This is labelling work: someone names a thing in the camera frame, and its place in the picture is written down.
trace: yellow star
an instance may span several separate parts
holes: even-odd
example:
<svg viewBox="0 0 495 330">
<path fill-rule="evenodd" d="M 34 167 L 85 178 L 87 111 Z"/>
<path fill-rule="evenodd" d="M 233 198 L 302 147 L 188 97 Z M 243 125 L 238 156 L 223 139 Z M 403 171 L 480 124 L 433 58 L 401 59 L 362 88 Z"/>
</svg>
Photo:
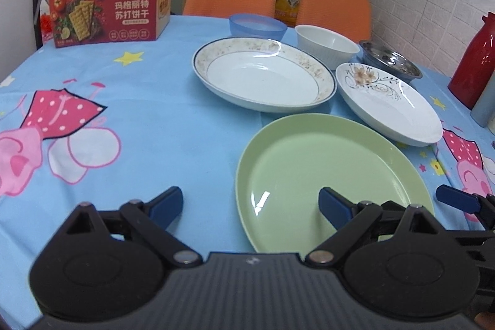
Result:
<svg viewBox="0 0 495 330">
<path fill-rule="evenodd" d="M 133 54 L 131 52 L 125 51 L 123 56 L 121 56 L 117 59 L 114 59 L 113 61 L 114 62 L 121 62 L 122 66 L 127 66 L 127 65 L 132 64 L 132 62 L 142 61 L 141 55 L 143 55 L 143 54 L 144 54 L 144 52 L 137 52 L 136 54 Z"/>
<path fill-rule="evenodd" d="M 432 97 L 430 95 L 430 98 L 433 100 L 433 103 L 437 106 L 437 107 L 440 107 L 442 108 L 442 110 L 445 111 L 445 109 L 447 108 L 444 104 L 441 103 L 441 101 L 437 98 L 437 97 Z"/>
<path fill-rule="evenodd" d="M 432 158 L 432 160 L 430 161 L 430 165 L 435 170 L 435 174 L 437 174 L 437 175 L 444 175 L 445 174 L 444 169 L 441 167 L 438 160 L 435 160 L 434 158 Z"/>
</svg>

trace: oval white plate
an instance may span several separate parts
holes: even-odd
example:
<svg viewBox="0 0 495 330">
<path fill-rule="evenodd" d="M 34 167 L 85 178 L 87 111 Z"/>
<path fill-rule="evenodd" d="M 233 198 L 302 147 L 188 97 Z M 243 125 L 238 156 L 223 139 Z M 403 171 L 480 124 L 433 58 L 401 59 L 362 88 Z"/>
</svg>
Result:
<svg viewBox="0 0 495 330">
<path fill-rule="evenodd" d="M 440 119 L 409 84 L 372 66 L 345 63 L 335 75 L 338 90 L 356 115 L 386 137 L 426 146 L 443 134 Z"/>
<path fill-rule="evenodd" d="M 290 45 L 263 38 L 223 38 L 200 48 L 195 73 L 213 93 L 260 112 L 313 108 L 336 92 L 333 74 Z"/>
</svg>

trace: red box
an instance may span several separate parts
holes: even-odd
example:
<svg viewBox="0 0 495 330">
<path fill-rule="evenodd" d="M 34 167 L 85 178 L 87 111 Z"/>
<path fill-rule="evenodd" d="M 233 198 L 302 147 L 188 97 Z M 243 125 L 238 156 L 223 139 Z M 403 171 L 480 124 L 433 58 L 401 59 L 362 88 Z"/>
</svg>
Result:
<svg viewBox="0 0 495 330">
<path fill-rule="evenodd" d="M 56 47 L 150 41 L 170 20 L 170 0 L 50 0 Z"/>
</svg>

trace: green plate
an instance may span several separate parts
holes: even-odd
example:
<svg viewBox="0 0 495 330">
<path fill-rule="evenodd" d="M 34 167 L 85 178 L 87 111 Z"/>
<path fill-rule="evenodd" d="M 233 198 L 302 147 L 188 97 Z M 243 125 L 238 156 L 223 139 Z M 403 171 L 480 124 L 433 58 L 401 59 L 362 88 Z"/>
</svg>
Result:
<svg viewBox="0 0 495 330">
<path fill-rule="evenodd" d="M 331 115 L 292 115 L 258 132 L 237 167 L 237 208 L 255 250 L 304 257 L 332 235 L 318 210 L 325 186 L 354 203 L 393 200 L 433 212 L 416 169 L 377 132 Z"/>
</svg>

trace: blue tablecloth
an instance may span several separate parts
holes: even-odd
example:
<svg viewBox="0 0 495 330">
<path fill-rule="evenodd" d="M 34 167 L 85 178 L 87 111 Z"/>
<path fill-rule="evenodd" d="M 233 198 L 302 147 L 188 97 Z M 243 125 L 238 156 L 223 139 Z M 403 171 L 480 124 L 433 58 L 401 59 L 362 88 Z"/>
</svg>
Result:
<svg viewBox="0 0 495 330">
<path fill-rule="evenodd" d="M 0 155 L 6 150 L 10 160 L 8 167 L 0 157 L 0 314 L 9 324 L 26 327 L 38 317 L 30 266 L 85 200 L 113 210 L 177 185 L 185 198 L 171 229 L 177 238 L 205 258 L 210 251 L 252 251 L 237 214 L 235 172 L 244 147 L 277 116 L 218 98 L 191 68 L 196 49 L 229 35 L 225 19 L 173 16 L 155 42 L 63 49 L 50 42 L 0 84 Z M 294 30 L 284 42 L 296 44 Z M 448 79 L 423 72 L 414 86 L 446 129 L 459 128 L 456 135 L 464 133 L 466 140 L 483 139 L 484 156 L 495 159 L 492 135 L 470 121 L 446 90 Z M 315 112 L 360 121 L 338 94 L 331 110 L 326 103 Z M 30 131 L 33 125 L 43 128 L 41 135 Z M 19 155 L 11 159 L 14 143 L 24 151 L 16 149 Z M 449 148 L 398 146 L 431 194 L 442 183 L 459 187 L 450 168 L 457 156 L 449 162 Z M 489 181 L 493 174 L 486 172 Z M 469 228 L 463 213 L 433 202 L 447 228 Z"/>
</svg>

